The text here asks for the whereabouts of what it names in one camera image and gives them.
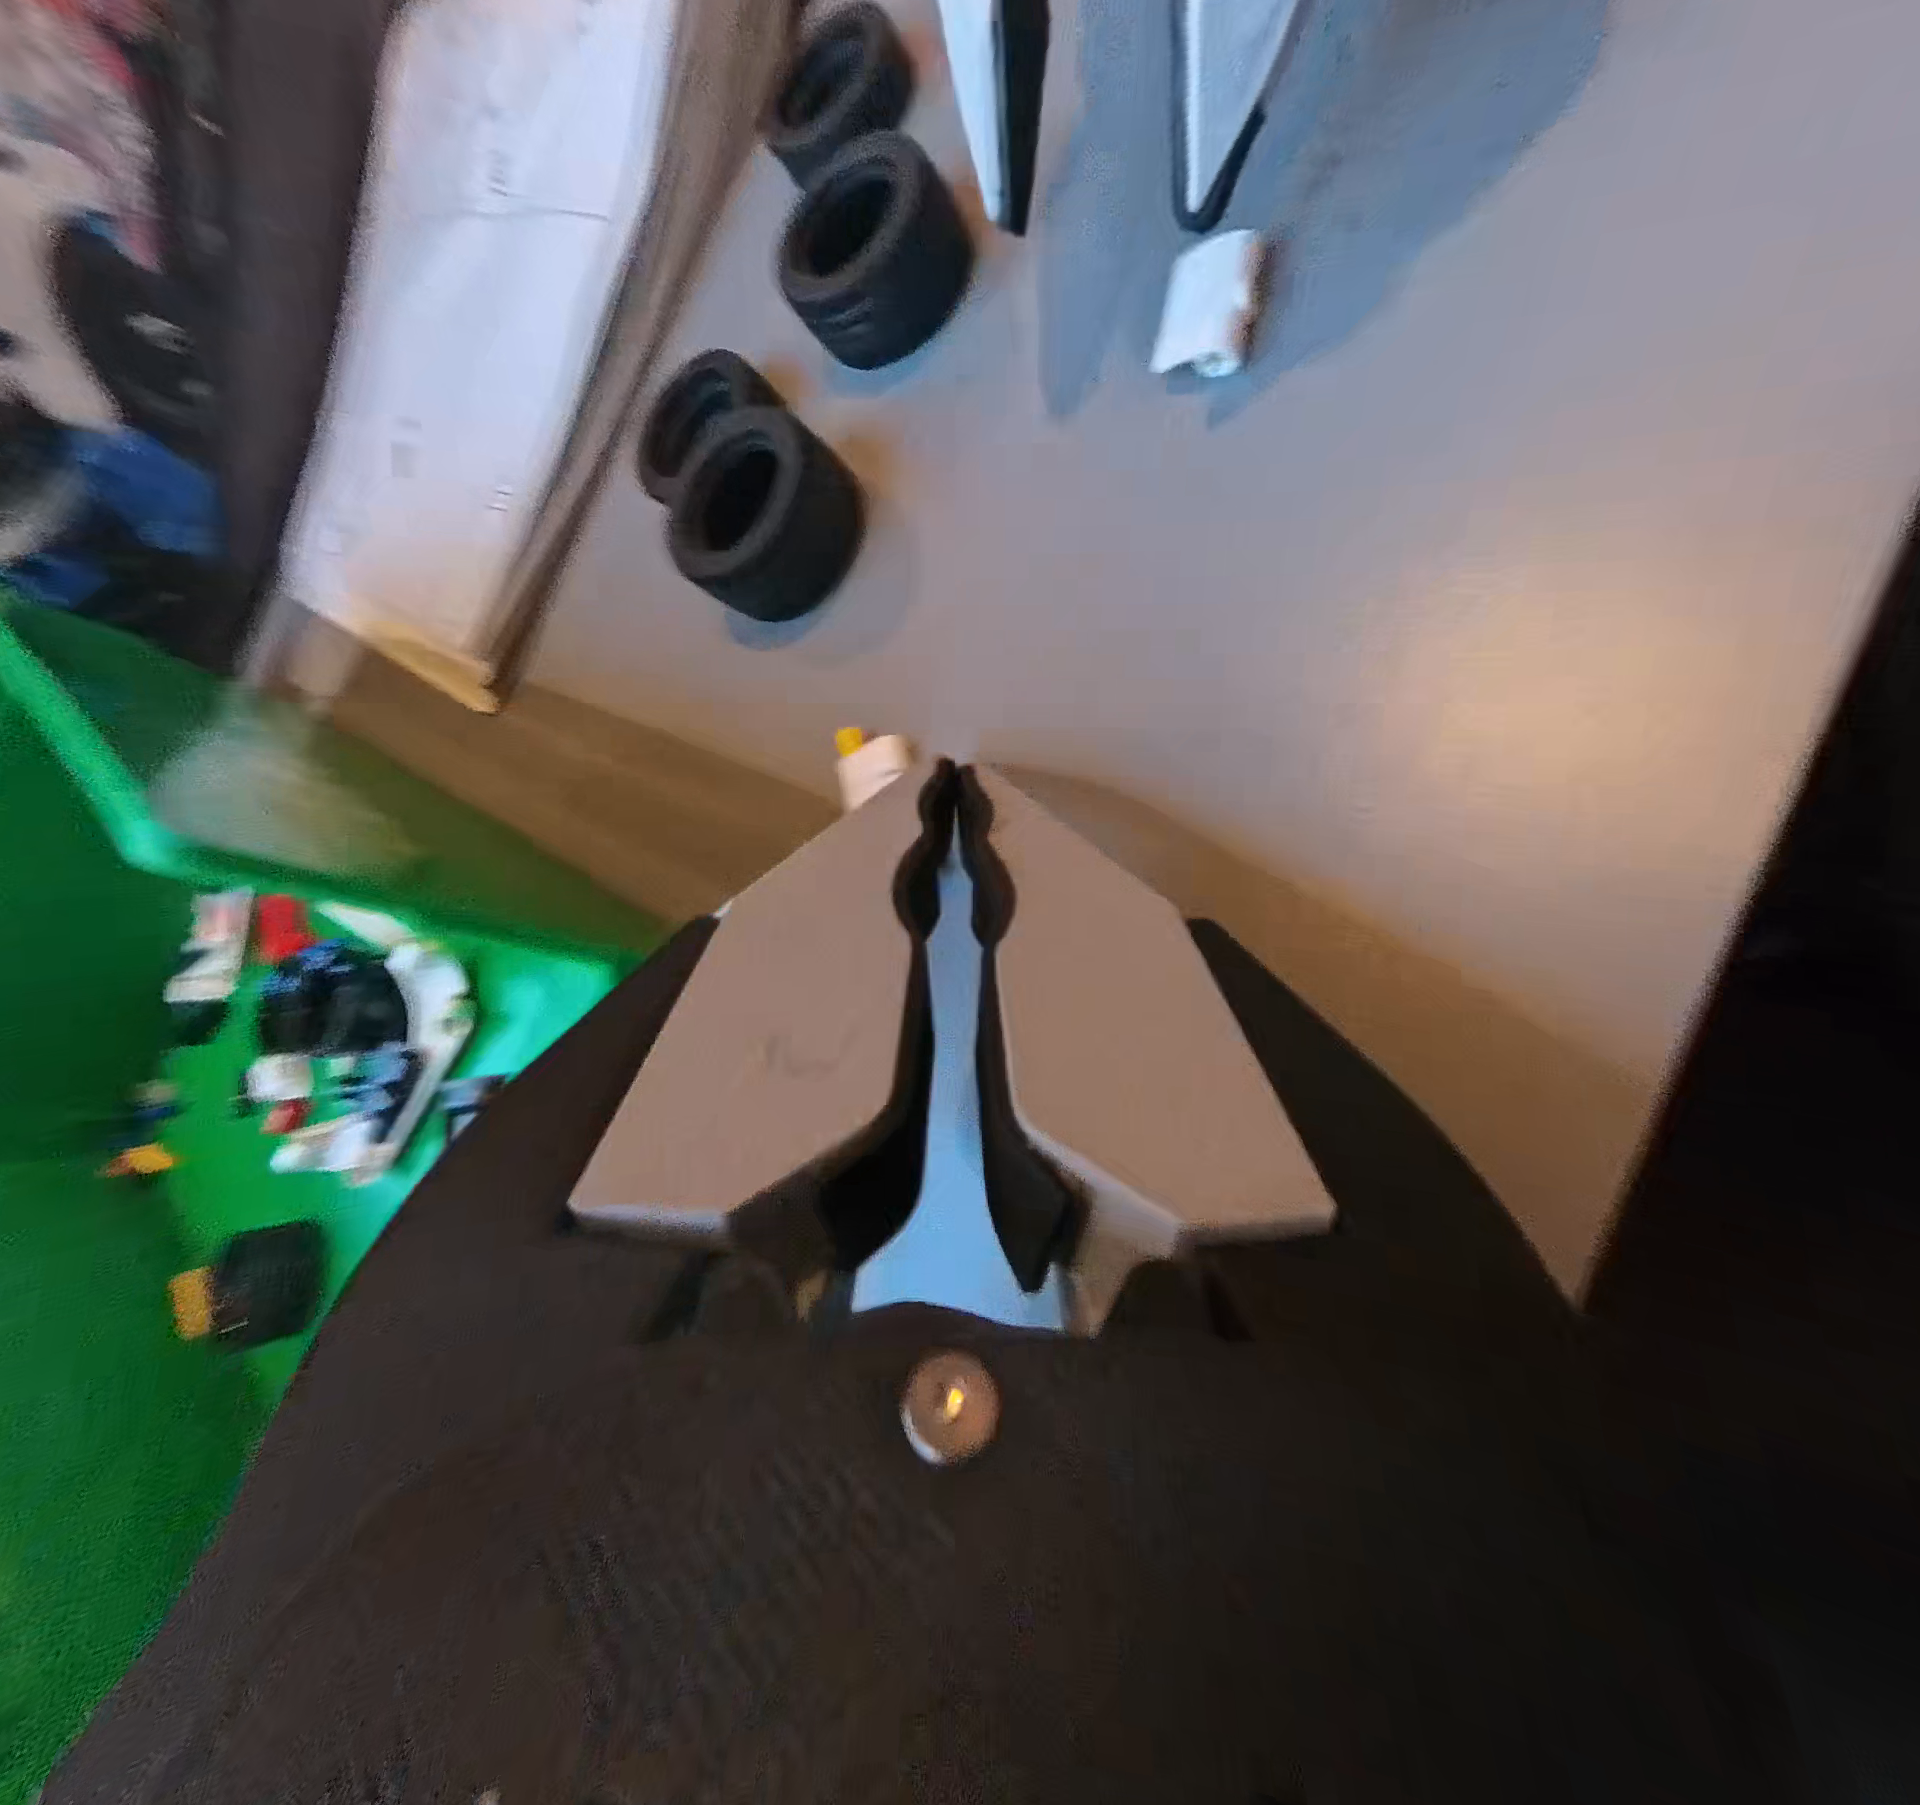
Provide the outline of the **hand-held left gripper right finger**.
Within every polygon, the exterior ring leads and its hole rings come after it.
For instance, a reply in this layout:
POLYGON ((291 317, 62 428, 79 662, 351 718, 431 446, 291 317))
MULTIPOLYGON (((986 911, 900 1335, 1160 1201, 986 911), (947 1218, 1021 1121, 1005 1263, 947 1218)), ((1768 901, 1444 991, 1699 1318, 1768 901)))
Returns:
POLYGON ((957 779, 982 955, 986 1202, 1012 1280, 1099 1334, 1204 1249, 1316 1240, 1337 1207, 1187 922, 1002 774, 957 779))

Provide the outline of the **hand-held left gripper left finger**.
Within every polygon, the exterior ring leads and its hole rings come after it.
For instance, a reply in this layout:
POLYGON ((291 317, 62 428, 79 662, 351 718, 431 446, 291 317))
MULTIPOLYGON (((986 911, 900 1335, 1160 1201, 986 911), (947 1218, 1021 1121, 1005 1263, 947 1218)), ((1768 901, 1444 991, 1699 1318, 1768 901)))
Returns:
POLYGON ((567 1194, 579 1223, 784 1273, 853 1273, 900 1234, 924 1182, 955 802, 951 761, 914 766, 707 922, 567 1194))

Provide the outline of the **white instruction booklet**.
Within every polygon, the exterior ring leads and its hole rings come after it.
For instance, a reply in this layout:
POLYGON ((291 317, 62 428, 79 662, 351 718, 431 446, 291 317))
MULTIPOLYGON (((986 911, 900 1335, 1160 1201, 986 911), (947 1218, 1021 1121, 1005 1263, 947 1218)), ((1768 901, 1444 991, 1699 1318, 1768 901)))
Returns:
POLYGON ((309 630, 516 691, 804 0, 409 0, 244 678, 309 630))

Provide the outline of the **green box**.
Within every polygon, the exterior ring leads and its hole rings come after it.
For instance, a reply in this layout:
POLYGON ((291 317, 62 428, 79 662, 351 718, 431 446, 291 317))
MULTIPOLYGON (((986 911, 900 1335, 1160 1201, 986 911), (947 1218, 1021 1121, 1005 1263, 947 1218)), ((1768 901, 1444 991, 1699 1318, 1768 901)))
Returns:
POLYGON ((262 980, 306 942, 442 958, 442 1075, 511 1077, 665 931, 147 640, 7 592, 3 646, 3 1794, 36 1802, 312 1342, 189 1342, 169 1285, 315 1226, 329 1304, 446 1142, 427 1074, 370 1170, 279 1172, 245 1093, 262 980))

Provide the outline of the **grey desk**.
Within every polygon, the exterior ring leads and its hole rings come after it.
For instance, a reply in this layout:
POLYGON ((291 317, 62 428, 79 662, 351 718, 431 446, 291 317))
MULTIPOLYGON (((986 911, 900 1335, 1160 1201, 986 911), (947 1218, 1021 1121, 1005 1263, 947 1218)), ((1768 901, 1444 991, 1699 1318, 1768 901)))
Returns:
POLYGON ((827 813, 829 735, 998 766, 1228 925, 1590 1280, 1915 500, 1915 0, 1316 0, 1236 189, 1241 375, 1148 369, 1170 0, 1053 0, 1038 201, 875 376, 755 155, 663 367, 867 487, 814 619, 618 468, 510 707, 338 727, 661 915, 827 813))

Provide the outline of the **black toy tyre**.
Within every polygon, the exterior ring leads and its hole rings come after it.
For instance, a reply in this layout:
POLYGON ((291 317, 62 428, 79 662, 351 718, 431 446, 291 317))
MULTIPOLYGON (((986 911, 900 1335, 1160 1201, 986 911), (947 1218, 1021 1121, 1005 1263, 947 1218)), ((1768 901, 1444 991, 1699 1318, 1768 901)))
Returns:
POLYGON ((808 181, 776 249, 784 304, 840 365, 920 352, 965 296, 969 226, 922 147, 895 129, 851 140, 808 181))
POLYGON ((790 52, 762 140, 804 189, 853 140, 899 127, 914 91, 914 59, 890 15, 877 2, 851 0, 814 24, 790 52))
POLYGON ((741 353, 711 348, 685 360, 658 390, 637 431, 640 492, 670 510, 710 427, 745 411, 781 411, 776 388, 741 353))
POLYGON ((698 436, 667 510, 678 574, 755 622, 820 607, 849 574, 863 496, 840 455, 784 408, 742 408, 698 436))

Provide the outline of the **pile of loose brick parts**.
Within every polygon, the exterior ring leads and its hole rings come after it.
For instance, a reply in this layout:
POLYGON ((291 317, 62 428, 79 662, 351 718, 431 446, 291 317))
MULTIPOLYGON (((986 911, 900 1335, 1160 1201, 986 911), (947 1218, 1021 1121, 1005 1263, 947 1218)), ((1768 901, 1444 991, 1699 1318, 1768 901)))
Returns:
POLYGON ((479 1027, 468 970, 388 915, 217 890, 194 898, 163 1004, 170 1046, 104 1173, 176 1219, 176 1338, 304 1342, 420 1176, 479 1027))

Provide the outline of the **person's black pants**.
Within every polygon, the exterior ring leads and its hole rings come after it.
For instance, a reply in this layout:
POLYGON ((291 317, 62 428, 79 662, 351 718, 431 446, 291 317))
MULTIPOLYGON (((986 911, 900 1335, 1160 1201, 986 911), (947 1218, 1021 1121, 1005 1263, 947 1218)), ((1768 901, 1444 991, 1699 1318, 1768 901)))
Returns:
POLYGON ((1590 1289, 1795 1802, 1918 1797, 1910 520, 1590 1289))

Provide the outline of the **dark cardboard box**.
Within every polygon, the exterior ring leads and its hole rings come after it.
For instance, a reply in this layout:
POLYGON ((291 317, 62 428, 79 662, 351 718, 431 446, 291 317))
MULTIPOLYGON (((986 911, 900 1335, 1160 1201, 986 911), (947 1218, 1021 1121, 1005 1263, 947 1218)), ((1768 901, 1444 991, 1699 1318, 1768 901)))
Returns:
POLYGON ((228 671, 408 0, 3 0, 4 606, 228 671))

